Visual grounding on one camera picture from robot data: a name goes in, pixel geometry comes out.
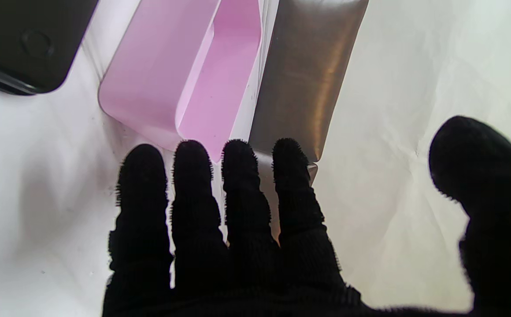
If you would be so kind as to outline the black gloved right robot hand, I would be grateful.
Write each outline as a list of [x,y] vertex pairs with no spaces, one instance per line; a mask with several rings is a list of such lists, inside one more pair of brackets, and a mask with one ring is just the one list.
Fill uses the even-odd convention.
[[[461,317],[429,308],[367,306],[342,279],[324,215],[310,185],[309,161],[294,139],[272,150],[280,235],[260,189],[248,143],[223,149],[228,240],[212,194],[203,145],[181,142],[174,156],[174,200],[167,228],[167,175],[150,144],[133,148],[120,169],[120,213],[109,234],[104,317]],[[455,116],[430,145],[436,189],[469,221],[459,255],[473,291],[466,317],[511,317],[511,142],[491,126]]]

